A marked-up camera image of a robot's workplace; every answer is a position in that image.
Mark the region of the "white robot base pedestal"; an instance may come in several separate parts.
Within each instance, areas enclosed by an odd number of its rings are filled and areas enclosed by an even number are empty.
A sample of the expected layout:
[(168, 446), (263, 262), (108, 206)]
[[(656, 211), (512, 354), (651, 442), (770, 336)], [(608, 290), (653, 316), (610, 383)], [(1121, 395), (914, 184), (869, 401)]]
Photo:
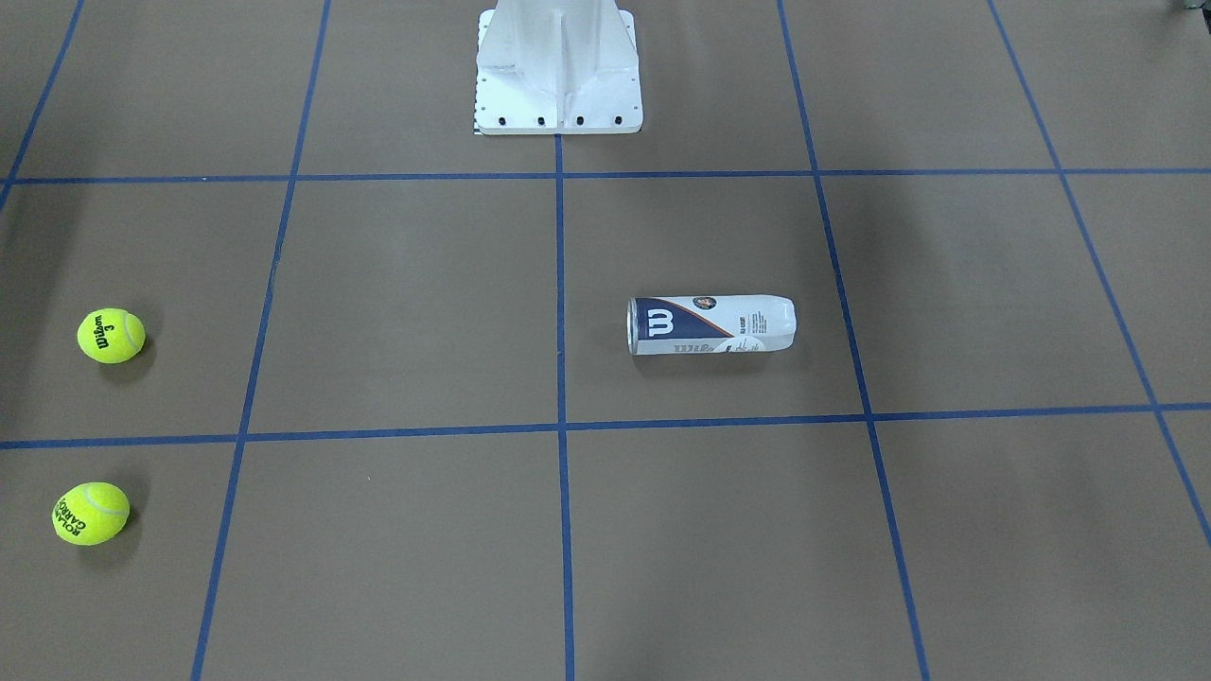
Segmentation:
[(631, 135), (639, 40), (614, 1), (498, 1), (477, 21), (474, 132)]

